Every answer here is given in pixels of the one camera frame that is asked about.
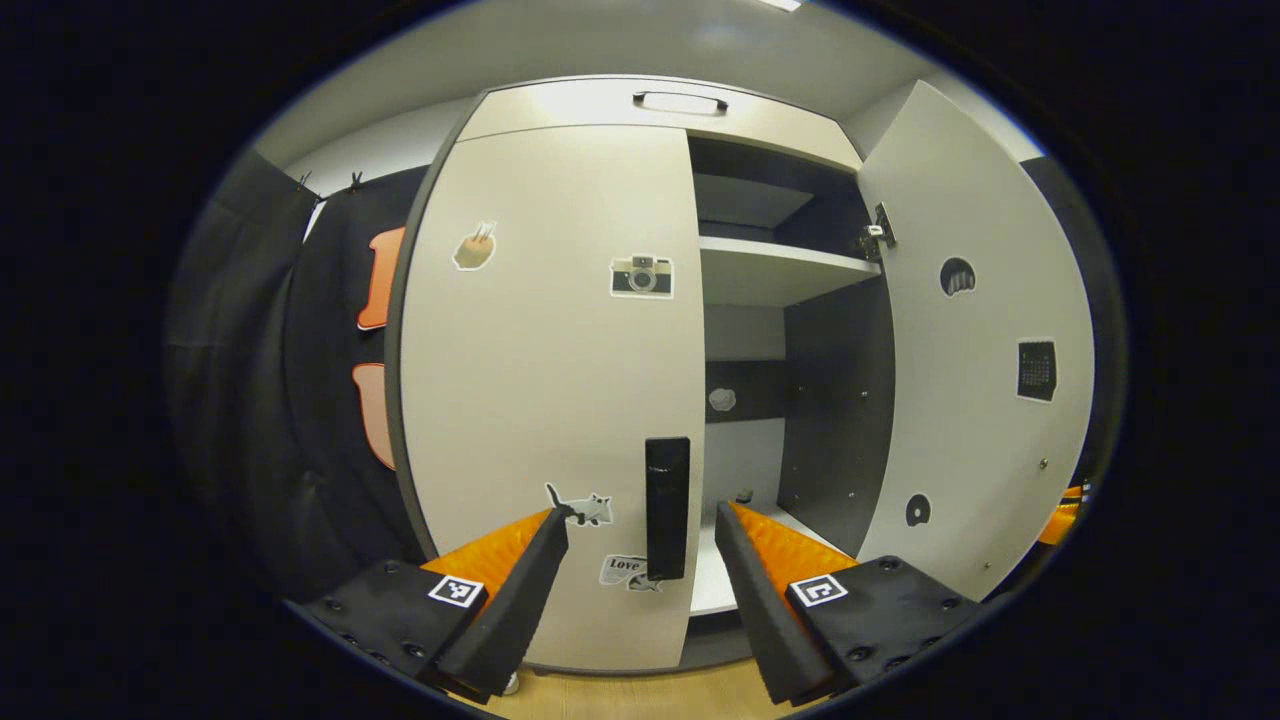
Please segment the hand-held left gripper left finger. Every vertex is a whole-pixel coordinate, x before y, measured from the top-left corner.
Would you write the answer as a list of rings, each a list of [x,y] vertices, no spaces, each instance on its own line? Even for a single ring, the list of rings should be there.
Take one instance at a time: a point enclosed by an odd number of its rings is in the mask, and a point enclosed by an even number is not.
[[[522,664],[570,547],[554,506],[422,565],[380,560],[291,611],[369,662],[484,705]]]

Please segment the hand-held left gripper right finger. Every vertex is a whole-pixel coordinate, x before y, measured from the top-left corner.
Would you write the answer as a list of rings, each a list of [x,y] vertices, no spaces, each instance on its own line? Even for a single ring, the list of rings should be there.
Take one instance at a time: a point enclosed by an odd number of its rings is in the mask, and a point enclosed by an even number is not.
[[[858,561],[741,503],[717,506],[714,538],[777,705],[882,682],[936,653],[986,610],[901,557]]]

